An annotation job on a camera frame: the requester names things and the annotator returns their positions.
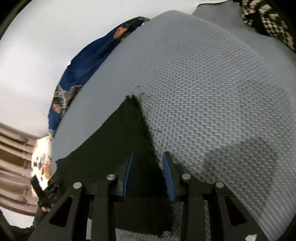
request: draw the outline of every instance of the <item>knitted black and beige fabric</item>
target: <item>knitted black and beige fabric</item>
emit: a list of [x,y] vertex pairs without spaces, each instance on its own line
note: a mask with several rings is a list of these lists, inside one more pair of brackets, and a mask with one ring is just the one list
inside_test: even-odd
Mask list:
[[279,38],[296,50],[295,28],[287,16],[270,0],[234,0],[243,10],[242,19],[259,33]]

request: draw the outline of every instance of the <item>blue floral cloth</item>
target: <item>blue floral cloth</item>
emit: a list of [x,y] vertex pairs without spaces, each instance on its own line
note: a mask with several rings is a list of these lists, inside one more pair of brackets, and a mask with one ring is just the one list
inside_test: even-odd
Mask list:
[[68,65],[54,92],[48,114],[49,134],[54,136],[74,96],[90,79],[112,50],[148,18],[130,19],[114,28],[106,36],[97,39],[82,49]]

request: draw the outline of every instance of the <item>silver screw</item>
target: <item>silver screw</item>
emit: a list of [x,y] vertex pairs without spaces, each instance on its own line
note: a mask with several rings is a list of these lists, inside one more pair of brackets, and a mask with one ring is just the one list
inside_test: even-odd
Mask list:
[[107,179],[108,180],[114,180],[115,179],[115,175],[114,174],[109,174],[108,176],[107,176]]
[[184,174],[182,175],[182,178],[185,179],[185,180],[188,180],[188,179],[191,178],[191,176],[190,176],[190,174],[188,174],[188,173],[184,173]]
[[73,187],[75,188],[75,189],[78,189],[78,188],[80,188],[82,186],[82,184],[80,183],[80,182],[77,182],[77,183],[74,183],[73,184]]
[[224,184],[222,182],[216,182],[216,187],[222,188],[224,187]]

